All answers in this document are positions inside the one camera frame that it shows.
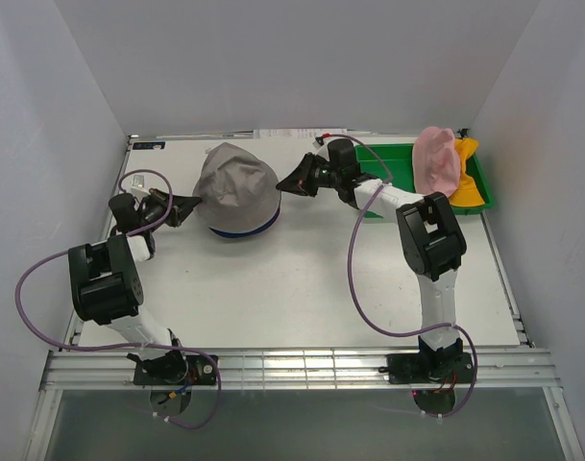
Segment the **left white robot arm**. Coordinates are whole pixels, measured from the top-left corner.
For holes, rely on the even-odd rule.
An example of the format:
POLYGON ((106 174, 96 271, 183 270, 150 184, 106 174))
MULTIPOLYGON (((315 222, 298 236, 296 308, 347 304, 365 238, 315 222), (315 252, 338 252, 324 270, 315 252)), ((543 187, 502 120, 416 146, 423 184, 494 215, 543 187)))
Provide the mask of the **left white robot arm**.
POLYGON ((107 240, 68 251, 74 309, 81 320, 110 328, 142 351, 130 354, 144 372, 176 384, 188 375, 179 339, 142 304, 144 290, 136 268, 155 256, 154 231, 179 227, 202 201, 151 188, 138 200, 124 192, 109 200, 114 225, 107 240))

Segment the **grey bucket hat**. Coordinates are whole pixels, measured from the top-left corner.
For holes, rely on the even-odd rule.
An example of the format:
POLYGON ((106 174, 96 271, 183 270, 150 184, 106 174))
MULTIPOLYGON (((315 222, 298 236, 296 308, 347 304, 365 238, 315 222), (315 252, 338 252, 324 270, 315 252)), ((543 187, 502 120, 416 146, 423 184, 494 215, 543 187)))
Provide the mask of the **grey bucket hat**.
POLYGON ((280 215, 275 171, 245 149, 224 142, 208 151, 192 195, 195 212, 215 234, 229 239, 266 231, 280 215))

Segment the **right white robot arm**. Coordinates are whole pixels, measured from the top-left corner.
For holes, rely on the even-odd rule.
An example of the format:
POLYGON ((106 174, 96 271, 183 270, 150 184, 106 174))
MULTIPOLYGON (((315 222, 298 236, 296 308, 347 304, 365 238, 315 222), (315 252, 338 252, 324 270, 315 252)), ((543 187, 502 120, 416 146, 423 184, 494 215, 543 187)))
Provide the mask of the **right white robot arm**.
POLYGON ((325 134, 317 141, 327 155, 305 154, 277 189, 314 197, 319 189, 330 188, 360 213, 394 222, 403 258, 419 283, 422 325, 412 333, 419 349, 388 355, 380 372, 392 383, 454 378, 466 359, 456 325, 454 287, 467 244, 447 197, 406 192, 365 172, 355 150, 360 142, 351 136, 325 134))

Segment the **pink bucket hat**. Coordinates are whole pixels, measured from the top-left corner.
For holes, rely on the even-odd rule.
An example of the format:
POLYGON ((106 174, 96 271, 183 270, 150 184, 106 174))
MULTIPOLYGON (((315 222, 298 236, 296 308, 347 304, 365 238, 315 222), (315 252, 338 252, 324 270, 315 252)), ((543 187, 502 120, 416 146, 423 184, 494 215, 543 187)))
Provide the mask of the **pink bucket hat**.
POLYGON ((451 196, 459 186, 461 162, 455 150, 452 129, 428 127, 417 137, 412 148, 415 191, 451 196))

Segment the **yellow bucket hat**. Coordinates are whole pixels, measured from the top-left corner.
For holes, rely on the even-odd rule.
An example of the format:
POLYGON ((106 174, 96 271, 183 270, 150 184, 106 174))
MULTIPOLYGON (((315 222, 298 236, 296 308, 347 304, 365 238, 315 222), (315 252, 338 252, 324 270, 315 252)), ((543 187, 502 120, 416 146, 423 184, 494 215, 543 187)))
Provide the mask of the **yellow bucket hat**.
POLYGON ((457 138, 454 148, 460 158, 460 178, 457 189, 450 196, 450 203, 457 207, 483 206, 485 201, 480 195, 475 179, 469 175, 467 162, 474 156, 479 143, 477 140, 466 137, 457 138))

